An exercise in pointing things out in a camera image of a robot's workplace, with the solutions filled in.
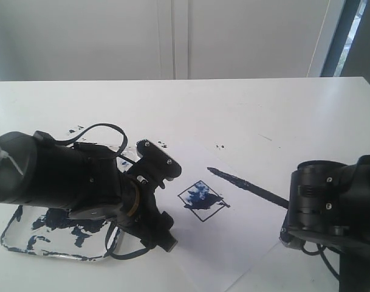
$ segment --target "paint palette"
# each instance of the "paint palette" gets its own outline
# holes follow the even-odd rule
[[[135,148],[127,148],[123,155],[138,160]],[[117,158],[122,172],[130,164]],[[59,257],[63,259],[101,260],[109,255],[105,237],[109,223],[104,220],[71,220],[65,210],[44,207],[19,206],[1,235],[1,245],[9,251],[36,256]],[[117,229],[108,243],[112,251],[120,245],[120,230]]]

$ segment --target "zip tie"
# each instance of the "zip tie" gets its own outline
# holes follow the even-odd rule
[[[21,174],[21,175],[24,175],[23,172],[21,171],[19,165],[16,163],[16,161],[14,160],[13,157],[11,157],[9,155],[8,152],[4,151],[3,149],[1,149],[0,147],[0,164],[1,164],[1,161],[3,159],[6,159],[6,158],[9,158],[9,160],[12,162],[12,164],[16,167],[17,171]]]

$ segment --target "drawn square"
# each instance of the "drawn square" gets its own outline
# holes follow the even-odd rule
[[[178,197],[185,203],[184,208],[192,211],[198,219],[205,222],[224,207],[230,207],[203,181],[198,181],[184,190]]]

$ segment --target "white table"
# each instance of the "white table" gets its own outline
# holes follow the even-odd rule
[[[0,83],[0,135],[43,130],[63,139],[68,129],[97,122],[121,126],[131,145],[145,137],[169,147],[196,139],[241,177],[288,198],[290,174],[301,161],[353,164],[370,153],[370,86],[362,78]],[[97,130],[97,142],[118,143],[108,133]],[[0,234],[15,209],[0,204]],[[132,243],[125,241],[125,251]],[[329,258],[337,268],[337,257]],[[337,287],[320,257],[277,245],[230,291]],[[159,248],[127,262],[84,263],[0,246],[0,291],[147,289],[195,291]]]

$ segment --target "sheet of paper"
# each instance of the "sheet of paper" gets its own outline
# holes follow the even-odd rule
[[[200,291],[223,292],[278,243],[286,210],[212,174],[207,167],[236,175],[196,143],[171,145],[168,153],[182,166],[156,192],[159,209],[175,221],[171,255]]]

